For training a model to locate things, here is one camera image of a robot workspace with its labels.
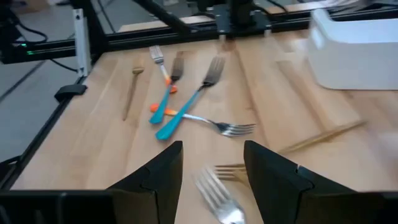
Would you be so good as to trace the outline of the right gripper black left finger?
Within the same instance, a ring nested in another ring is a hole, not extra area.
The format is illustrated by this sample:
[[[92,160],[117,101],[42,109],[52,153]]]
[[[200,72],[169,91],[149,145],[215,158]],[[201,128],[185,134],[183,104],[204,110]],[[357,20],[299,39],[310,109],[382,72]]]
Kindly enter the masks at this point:
[[[174,224],[183,176],[183,142],[175,141],[109,187],[110,224]]]

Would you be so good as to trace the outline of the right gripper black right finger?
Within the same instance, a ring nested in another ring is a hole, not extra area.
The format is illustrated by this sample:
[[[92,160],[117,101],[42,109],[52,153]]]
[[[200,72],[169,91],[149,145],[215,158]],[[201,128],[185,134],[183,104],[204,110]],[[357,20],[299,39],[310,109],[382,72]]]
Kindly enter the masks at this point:
[[[244,164],[264,224],[294,224],[304,194],[353,192],[252,140],[244,142]]]

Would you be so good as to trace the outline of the black table clamp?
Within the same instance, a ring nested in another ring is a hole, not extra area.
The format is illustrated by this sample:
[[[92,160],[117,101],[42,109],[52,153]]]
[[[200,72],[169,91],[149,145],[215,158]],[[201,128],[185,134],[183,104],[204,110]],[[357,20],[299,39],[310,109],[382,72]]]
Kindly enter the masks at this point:
[[[54,95],[55,99],[61,103],[65,98],[83,95],[88,87],[82,84],[65,85]]]

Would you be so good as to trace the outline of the white plastic bin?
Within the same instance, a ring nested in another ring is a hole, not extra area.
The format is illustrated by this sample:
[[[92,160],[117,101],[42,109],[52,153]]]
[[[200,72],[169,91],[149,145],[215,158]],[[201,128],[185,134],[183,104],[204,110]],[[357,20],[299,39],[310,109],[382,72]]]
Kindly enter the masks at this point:
[[[398,90],[398,19],[334,21],[311,12],[308,61],[317,83],[334,90]]]

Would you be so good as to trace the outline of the silver metal bracket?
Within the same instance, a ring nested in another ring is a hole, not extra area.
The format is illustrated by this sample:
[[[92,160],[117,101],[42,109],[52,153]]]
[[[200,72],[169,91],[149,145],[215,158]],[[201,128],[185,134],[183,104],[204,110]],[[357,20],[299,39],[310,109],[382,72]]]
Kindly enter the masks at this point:
[[[90,42],[87,19],[84,16],[83,9],[74,9],[73,17],[78,75],[80,77],[87,77],[91,71]]]

